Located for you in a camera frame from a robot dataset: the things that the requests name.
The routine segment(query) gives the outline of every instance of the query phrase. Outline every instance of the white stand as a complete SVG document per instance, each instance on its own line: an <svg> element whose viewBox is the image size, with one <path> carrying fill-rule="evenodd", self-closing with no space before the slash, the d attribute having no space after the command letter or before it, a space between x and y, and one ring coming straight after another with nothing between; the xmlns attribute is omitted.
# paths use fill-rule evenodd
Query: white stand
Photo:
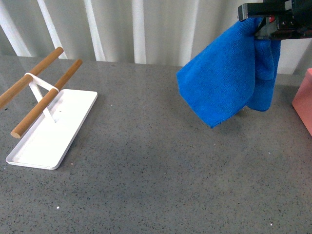
<svg viewBox="0 0 312 234"><path fill-rule="evenodd" d="M37 85L54 88L33 76L29 86L37 101L42 95ZM59 167L70 145L98 97L97 92L64 89L30 127L6 158L12 165L54 170Z"/></svg>

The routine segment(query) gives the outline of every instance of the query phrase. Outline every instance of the wooden dowel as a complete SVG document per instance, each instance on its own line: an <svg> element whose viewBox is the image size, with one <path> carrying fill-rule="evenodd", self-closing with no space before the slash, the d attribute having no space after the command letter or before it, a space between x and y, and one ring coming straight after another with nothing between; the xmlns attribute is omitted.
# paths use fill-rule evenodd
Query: wooden dowel
<svg viewBox="0 0 312 234"><path fill-rule="evenodd" d="M44 69L46 69L54 60L56 60L61 55L61 53L63 53L63 51L64 50L61 47L56 48L33 69L31 69L29 73L37 76ZM0 96L0 109L8 104L20 91L22 91L32 81L33 78L31 75L24 75L19 81L12 85L11 88L9 88Z"/></svg>
<svg viewBox="0 0 312 234"><path fill-rule="evenodd" d="M78 59L67 70L67 72L55 84L55 87L61 90L66 82L72 77L76 70L82 65L82 60ZM41 115L43 110L51 103L58 94L56 89L51 89L42 100L26 115L26 117L13 129L11 135L15 138L20 138L32 123Z"/></svg>

